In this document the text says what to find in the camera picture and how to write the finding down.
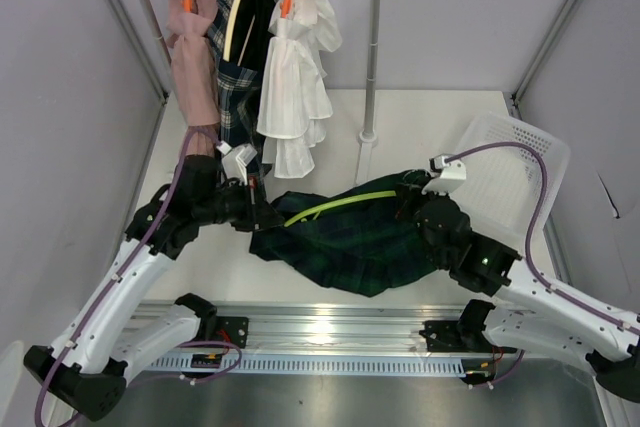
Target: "plaid dress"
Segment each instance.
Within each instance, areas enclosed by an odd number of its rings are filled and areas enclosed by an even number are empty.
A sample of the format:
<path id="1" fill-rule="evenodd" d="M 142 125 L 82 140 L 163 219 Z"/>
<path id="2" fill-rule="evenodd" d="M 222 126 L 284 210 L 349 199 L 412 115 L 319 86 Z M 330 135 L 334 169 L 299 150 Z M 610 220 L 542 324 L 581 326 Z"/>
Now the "plaid dress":
<path id="1" fill-rule="evenodd" d="M 394 190 L 408 173 L 367 182 L 336 197 L 288 192 L 273 202 L 286 219 L 345 197 Z M 373 297 L 433 272 L 413 222 L 396 220 L 399 201 L 383 198 L 322 212 L 317 219 L 255 232 L 249 252 L 284 260 L 322 287 Z"/>
<path id="2" fill-rule="evenodd" d="M 247 45 L 247 49 L 252 51 L 253 58 L 256 58 L 256 49 L 259 49 L 257 57 L 262 58 L 261 52 L 264 50 L 264 59 L 266 60 L 271 38 L 267 28 L 271 12 L 275 8 L 277 1 L 261 0 L 258 4 L 260 5 L 260 10 L 256 11 L 256 21 L 252 30 L 257 34 L 258 40 Z M 233 0 L 218 0 L 218 13 L 207 32 L 207 38 L 218 67 L 220 139 L 232 147 L 245 143 L 250 143 L 255 147 L 258 155 L 248 165 L 247 171 L 249 175 L 257 178 L 258 184 L 264 192 L 264 176 L 270 166 L 262 164 L 264 137 L 256 131 L 264 62 L 255 66 L 259 68 L 249 69 L 222 59 L 232 5 Z"/>

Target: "hanging clothes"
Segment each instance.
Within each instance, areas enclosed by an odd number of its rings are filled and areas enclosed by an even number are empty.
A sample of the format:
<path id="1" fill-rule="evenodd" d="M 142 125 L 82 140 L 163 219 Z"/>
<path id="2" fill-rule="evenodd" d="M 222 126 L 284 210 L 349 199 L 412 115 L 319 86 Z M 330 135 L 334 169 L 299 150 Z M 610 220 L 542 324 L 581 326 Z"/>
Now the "hanging clothes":
<path id="1" fill-rule="evenodd" d="M 272 206 L 291 219 L 330 201 L 394 190 L 414 172 L 372 180 L 332 198 L 288 192 Z M 415 224 L 397 220 L 398 210 L 395 197 L 337 207 L 306 222 L 254 233 L 249 252 L 266 261 L 284 260 L 322 287 L 373 297 L 435 270 Z"/>
<path id="2" fill-rule="evenodd" d="M 207 31 L 207 38 L 218 66 L 220 139 L 231 146 L 250 143 L 258 155 L 247 166 L 264 189 L 267 172 L 262 164 L 264 137 L 257 130 L 262 77 L 272 35 L 268 26 L 278 0 L 218 0 L 218 14 Z M 233 15 L 233 29 L 229 21 Z M 225 43 L 231 35 L 228 59 Z"/>
<path id="3" fill-rule="evenodd" d="M 280 0 L 269 30 L 275 34 L 260 100 L 258 132 L 266 136 L 263 161 L 275 164 L 275 176 L 301 178 L 315 164 L 310 149 L 326 137 L 321 120 L 333 115 L 323 78 L 320 50 L 342 44 L 328 0 L 293 0 L 282 17 Z"/>
<path id="4" fill-rule="evenodd" d="M 169 0 L 167 27 L 172 35 L 167 45 L 173 49 L 173 75 L 178 107 L 190 127 L 216 133 L 220 123 L 216 66 L 205 38 L 216 15 L 215 0 L 191 0 L 190 11 L 184 0 Z M 213 141 L 197 133 L 189 143 L 188 155 L 214 155 Z"/>

